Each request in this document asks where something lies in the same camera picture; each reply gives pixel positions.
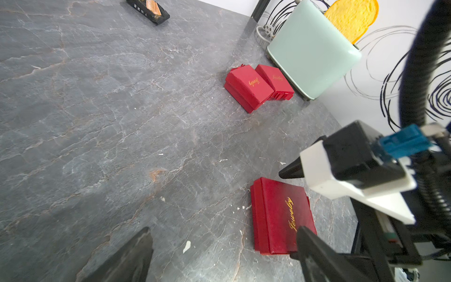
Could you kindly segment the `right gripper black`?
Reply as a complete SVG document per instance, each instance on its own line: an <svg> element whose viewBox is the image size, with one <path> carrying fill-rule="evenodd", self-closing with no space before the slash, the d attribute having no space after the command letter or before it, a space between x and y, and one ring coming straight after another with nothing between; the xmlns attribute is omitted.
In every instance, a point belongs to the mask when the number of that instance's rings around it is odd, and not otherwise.
<svg viewBox="0 0 451 282"><path fill-rule="evenodd" d="M345 258L370 281L394 282L397 269L414 269L425 261L451 256L450 213L438 217L414 198L420 221L406 225L356 200L351 202L358 225Z"/></svg>

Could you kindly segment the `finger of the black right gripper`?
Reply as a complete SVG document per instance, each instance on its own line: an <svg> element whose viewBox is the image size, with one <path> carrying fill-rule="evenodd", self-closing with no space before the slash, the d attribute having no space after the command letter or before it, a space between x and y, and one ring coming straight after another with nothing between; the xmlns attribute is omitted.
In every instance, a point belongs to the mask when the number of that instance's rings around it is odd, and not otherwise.
<svg viewBox="0 0 451 282"><path fill-rule="evenodd" d="M299 157L279 171L282 179L327 179L328 158L323 141L326 136L320 136L310 147L299 153Z"/></svg>

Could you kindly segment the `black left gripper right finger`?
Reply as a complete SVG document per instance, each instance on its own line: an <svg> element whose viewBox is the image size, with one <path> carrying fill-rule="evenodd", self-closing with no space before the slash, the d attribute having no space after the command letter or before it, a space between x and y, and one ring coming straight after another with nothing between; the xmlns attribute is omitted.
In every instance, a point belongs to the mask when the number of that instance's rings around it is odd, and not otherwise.
<svg viewBox="0 0 451 282"><path fill-rule="evenodd" d="M371 279L336 253L309 228L301 226L296 235L297 252L290 258L301 265L307 282L369 282Z"/></svg>

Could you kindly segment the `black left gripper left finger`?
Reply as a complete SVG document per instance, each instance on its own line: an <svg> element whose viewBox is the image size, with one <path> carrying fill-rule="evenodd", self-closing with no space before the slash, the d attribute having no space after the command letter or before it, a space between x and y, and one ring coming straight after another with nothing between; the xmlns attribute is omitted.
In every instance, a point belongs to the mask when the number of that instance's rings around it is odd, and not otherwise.
<svg viewBox="0 0 451 282"><path fill-rule="evenodd" d="M152 256L153 237L144 227L84 281L145 282Z"/></svg>

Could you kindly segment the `red jewelry box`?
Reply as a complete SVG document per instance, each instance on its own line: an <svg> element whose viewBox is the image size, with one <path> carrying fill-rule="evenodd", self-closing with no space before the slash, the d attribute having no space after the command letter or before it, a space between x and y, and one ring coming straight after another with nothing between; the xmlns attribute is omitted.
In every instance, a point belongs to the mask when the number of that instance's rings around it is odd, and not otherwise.
<svg viewBox="0 0 451 282"><path fill-rule="evenodd" d="M255 251L288 255L297 251L299 227L317 234L310 199L303 187L261 177L251 185L250 193Z"/></svg>

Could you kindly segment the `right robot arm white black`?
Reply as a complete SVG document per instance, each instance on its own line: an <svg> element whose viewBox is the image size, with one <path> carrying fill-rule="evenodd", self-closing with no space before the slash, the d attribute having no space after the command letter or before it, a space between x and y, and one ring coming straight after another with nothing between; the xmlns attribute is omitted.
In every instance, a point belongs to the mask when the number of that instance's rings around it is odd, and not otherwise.
<svg viewBox="0 0 451 282"><path fill-rule="evenodd" d="M351 199L358 225L350 253L296 228L307 282L393 282L396 270L451 259L451 128L427 123L429 86L451 41L451 3L435 1L399 82L399 130L382 136L355 121L319 137L279 172L329 199Z"/></svg>

